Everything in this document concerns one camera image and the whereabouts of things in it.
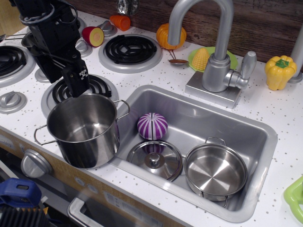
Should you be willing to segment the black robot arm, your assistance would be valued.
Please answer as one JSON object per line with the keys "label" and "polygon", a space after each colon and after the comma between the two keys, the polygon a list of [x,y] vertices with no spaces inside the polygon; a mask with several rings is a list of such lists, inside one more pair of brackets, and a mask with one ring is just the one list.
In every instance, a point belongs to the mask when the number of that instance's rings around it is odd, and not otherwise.
{"label": "black robot arm", "polygon": [[65,0],[13,0],[20,21],[30,29],[22,45],[54,83],[63,78],[70,94],[78,97],[89,88],[86,63],[76,49],[80,39],[78,12]]}

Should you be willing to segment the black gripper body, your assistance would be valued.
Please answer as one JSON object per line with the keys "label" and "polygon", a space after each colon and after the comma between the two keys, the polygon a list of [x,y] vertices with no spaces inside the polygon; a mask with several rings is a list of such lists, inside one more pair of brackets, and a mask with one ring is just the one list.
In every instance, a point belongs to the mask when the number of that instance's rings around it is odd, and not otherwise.
{"label": "black gripper body", "polygon": [[28,50],[51,83],[63,78],[66,66],[85,64],[75,47],[78,29],[74,34],[71,28],[76,10],[70,6],[21,6],[20,13],[21,22],[29,27],[36,44]]}

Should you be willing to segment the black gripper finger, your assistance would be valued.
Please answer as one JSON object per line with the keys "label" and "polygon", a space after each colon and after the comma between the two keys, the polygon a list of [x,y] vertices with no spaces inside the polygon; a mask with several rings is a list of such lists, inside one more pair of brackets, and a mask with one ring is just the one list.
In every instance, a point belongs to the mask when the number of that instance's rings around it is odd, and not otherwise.
{"label": "black gripper finger", "polygon": [[90,87],[89,74],[85,64],[68,65],[62,70],[62,75],[72,97],[79,97]]}

